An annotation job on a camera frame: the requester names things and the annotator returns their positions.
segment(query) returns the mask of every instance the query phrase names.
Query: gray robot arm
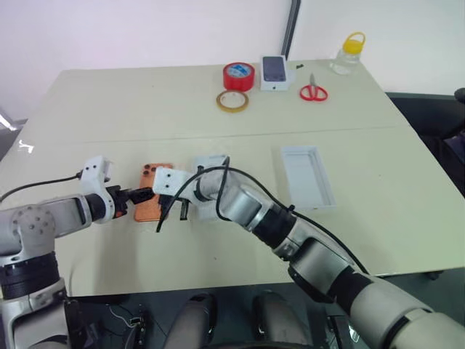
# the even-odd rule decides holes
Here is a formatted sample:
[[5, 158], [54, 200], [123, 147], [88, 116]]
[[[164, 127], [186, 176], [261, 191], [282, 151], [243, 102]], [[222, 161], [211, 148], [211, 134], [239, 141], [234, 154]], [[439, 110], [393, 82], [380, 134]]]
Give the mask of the gray robot arm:
[[84, 346], [77, 302], [66, 297], [54, 240], [126, 214], [126, 202], [153, 197], [150, 188], [105, 187], [110, 162], [99, 156], [83, 168], [83, 195], [66, 196], [0, 211], [1, 316], [8, 348], [46, 341], [53, 348]]
[[[202, 207], [216, 201], [222, 170], [202, 174], [181, 198]], [[154, 192], [171, 195], [191, 174], [159, 169]], [[292, 279], [315, 301], [336, 302], [371, 348], [463, 348], [464, 328], [403, 290], [359, 270], [326, 233], [278, 206], [229, 172], [219, 203], [222, 216], [252, 232], [289, 262]]]

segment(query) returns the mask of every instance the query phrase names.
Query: yellow jar lid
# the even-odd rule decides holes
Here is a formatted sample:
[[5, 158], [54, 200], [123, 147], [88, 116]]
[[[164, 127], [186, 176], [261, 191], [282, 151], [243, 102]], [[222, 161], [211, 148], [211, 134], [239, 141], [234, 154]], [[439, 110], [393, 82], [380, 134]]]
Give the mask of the yellow jar lid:
[[[357, 35], [362, 36], [363, 40], [359, 41], [356, 39], [352, 39], [353, 36], [357, 36]], [[344, 45], [342, 46], [342, 49], [346, 53], [351, 53], [353, 55], [356, 55], [362, 52], [364, 44], [365, 44], [365, 34], [362, 33], [361, 31], [357, 31], [355, 33], [350, 34], [347, 37], [346, 41], [344, 42]]]

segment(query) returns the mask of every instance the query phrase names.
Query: orange phone case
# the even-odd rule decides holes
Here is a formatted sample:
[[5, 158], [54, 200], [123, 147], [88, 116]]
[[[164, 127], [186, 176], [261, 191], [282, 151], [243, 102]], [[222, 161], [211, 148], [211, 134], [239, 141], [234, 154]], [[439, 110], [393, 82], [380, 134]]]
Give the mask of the orange phone case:
[[[140, 184], [139, 188], [153, 187], [153, 181], [156, 176], [157, 167], [168, 167], [173, 168], [171, 164], [146, 164], [142, 167], [140, 172]], [[161, 206], [158, 204], [159, 195], [155, 195], [150, 200], [142, 202], [136, 205], [136, 211], [134, 213], [134, 220], [137, 222], [152, 222], [154, 220], [160, 220], [161, 217]]]

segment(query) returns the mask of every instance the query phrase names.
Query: red scissors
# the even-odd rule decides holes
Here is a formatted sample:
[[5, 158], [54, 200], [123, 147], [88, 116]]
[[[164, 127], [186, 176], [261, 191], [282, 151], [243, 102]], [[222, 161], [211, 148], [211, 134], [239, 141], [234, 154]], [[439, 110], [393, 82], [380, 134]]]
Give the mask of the red scissors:
[[328, 92], [316, 84], [313, 73], [310, 74], [310, 85], [306, 85], [300, 89], [300, 98], [303, 100], [322, 102], [327, 100], [328, 96]]

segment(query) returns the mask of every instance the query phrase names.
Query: white table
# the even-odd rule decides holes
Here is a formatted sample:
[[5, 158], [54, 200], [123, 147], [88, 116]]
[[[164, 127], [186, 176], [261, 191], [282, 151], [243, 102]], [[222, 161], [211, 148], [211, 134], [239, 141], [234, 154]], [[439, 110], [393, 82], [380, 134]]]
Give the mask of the white table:
[[[363, 68], [339, 77], [324, 61], [304, 64], [290, 92], [254, 88], [239, 114], [214, 104], [219, 66], [64, 72], [18, 138], [35, 145], [33, 152], [15, 146], [0, 163], [0, 189], [73, 174], [97, 154], [115, 163], [110, 184], [135, 188], [147, 162], [189, 169], [194, 156], [227, 153], [234, 167], [290, 204], [280, 147], [317, 145], [337, 208], [312, 217], [370, 272], [464, 266], [465, 202], [402, 115]], [[327, 102], [296, 96], [310, 71], [330, 92]], [[203, 76], [201, 87], [193, 89], [186, 76]], [[58, 124], [61, 131], [52, 132]], [[77, 182], [25, 190], [2, 208], [77, 190]], [[57, 240], [72, 295], [290, 281], [287, 264], [236, 225], [181, 222], [176, 209], [157, 234], [154, 222], [132, 215]]]

